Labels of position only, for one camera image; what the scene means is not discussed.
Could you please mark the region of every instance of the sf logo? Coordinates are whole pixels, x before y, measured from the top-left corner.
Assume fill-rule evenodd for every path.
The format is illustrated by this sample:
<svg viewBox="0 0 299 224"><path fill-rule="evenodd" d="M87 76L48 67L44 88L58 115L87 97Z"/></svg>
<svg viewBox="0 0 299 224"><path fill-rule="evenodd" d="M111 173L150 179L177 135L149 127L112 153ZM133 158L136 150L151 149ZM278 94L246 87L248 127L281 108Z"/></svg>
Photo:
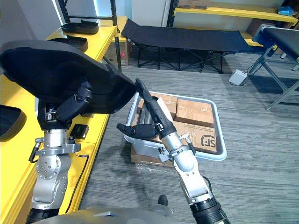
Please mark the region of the sf logo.
<svg viewBox="0 0 299 224"><path fill-rule="evenodd" d="M202 146L209 146L209 147L215 148L215 138L214 138L214 136L206 134L206 135L201 137L200 142L201 142Z"/></svg>

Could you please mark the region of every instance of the white plastic bin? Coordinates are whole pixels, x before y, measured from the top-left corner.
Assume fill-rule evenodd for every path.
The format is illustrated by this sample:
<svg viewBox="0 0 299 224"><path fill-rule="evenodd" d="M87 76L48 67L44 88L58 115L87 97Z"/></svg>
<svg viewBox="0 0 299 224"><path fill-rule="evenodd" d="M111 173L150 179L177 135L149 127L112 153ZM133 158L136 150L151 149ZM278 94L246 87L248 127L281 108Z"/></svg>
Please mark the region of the white plastic bin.
<svg viewBox="0 0 299 224"><path fill-rule="evenodd" d="M164 95L177 97L178 99L186 99L186 100L190 100L190 101L204 102L204 103L210 104L212 106L213 116L214 116L213 128L215 128L215 134L216 134L217 153L209 154L209 153L204 153L204 152L196 152L195 156L198 161L202 161L202 160L222 161L226 158L227 152L226 152L224 139L223 139L223 135L222 135L222 130L221 130L220 122L219 122L217 107L213 101L208 100L208 99L184 97L184 96L171 95L171 94L165 94L165 93L159 93L159 92L152 92L152 93L164 94ZM127 124L126 124L128 126L130 126L134 120L134 115L137 112L137 108L138 108L140 99L141 99L141 97L139 96L139 93L136 93L131 110L128 114L128 120L127 120ZM132 143L136 153L140 154L140 155L148 155L148 156L157 158L158 157L157 149L164 146L163 144L152 142L152 141L134 139L127 135L124 135L124 138L128 142Z"/></svg>

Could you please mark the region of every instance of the brown cardboard box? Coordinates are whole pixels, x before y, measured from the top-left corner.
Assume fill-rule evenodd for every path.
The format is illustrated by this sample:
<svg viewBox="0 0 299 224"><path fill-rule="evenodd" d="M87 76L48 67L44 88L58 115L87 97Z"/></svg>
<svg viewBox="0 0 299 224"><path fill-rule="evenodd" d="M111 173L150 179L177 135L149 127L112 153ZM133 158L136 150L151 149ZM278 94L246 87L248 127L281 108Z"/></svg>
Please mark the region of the brown cardboard box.
<svg viewBox="0 0 299 224"><path fill-rule="evenodd" d="M132 42L120 42L121 65L128 66L130 54L132 50ZM115 43L112 42L105 53L105 57L114 65L117 66Z"/></svg>
<svg viewBox="0 0 299 224"><path fill-rule="evenodd" d="M210 4L210 0L179 0L179 8L196 8L207 9Z"/></svg>
<svg viewBox="0 0 299 224"><path fill-rule="evenodd" d="M137 125L137 122L138 122L138 117L139 117L139 114L138 114L138 113L136 113L136 114L135 114L135 116L134 116L134 120L133 120L133 122L132 122L131 126L135 126L135 125Z"/></svg>
<svg viewBox="0 0 299 224"><path fill-rule="evenodd" d="M214 123L212 107L207 103L178 99L174 121L212 127Z"/></svg>
<svg viewBox="0 0 299 224"><path fill-rule="evenodd" d="M172 118L174 118L176 116L176 111L177 111L177 98L176 97L163 95L163 94L157 94L157 93L151 93L151 95L154 97L158 97L158 98L161 97L163 99L163 101L165 102ZM141 99L139 101L138 110L137 110L138 113L142 109L142 107L143 107L143 99Z"/></svg>
<svg viewBox="0 0 299 224"><path fill-rule="evenodd" d="M262 24L267 24L267 25L273 25L273 26L275 26L277 24L277 21L263 20L263 19L252 19L252 21L249 24L246 32L249 33L251 36L254 36L254 34L256 33L257 29Z"/></svg>
<svg viewBox="0 0 299 224"><path fill-rule="evenodd" d="M174 121L173 124L177 129L178 135L189 133L189 138L195 150L212 154L217 152L217 143L214 128L191 125L176 121ZM158 136L155 139L151 139L150 141L162 143Z"/></svg>
<svg viewBox="0 0 299 224"><path fill-rule="evenodd" d="M157 165L163 167L172 167L172 162L170 161L166 161L162 163L158 158L137 154L133 146L131 148L131 162L151 164L151 165Z"/></svg>

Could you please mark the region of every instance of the small black box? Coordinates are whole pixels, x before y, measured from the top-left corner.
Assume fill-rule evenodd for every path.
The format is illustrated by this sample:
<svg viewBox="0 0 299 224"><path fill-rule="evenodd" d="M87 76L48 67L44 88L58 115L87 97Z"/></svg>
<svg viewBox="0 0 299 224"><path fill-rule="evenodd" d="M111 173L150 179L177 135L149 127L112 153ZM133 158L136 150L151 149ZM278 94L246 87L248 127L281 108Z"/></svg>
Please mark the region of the small black box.
<svg viewBox="0 0 299 224"><path fill-rule="evenodd" d="M85 139L88 130L89 130L88 125L75 124L71 131L70 136L75 137L76 139Z"/></svg>

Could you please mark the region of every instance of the blue object on shelf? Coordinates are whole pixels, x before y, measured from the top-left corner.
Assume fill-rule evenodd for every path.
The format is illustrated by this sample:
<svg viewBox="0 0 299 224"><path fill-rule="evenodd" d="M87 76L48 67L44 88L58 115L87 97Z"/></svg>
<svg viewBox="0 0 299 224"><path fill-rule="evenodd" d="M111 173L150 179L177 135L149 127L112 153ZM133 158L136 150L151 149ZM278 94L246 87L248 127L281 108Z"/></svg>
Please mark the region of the blue object on shelf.
<svg viewBox="0 0 299 224"><path fill-rule="evenodd" d="M278 7L278 14L280 14L280 15L292 16L292 15L295 15L296 13L297 12L290 6Z"/></svg>

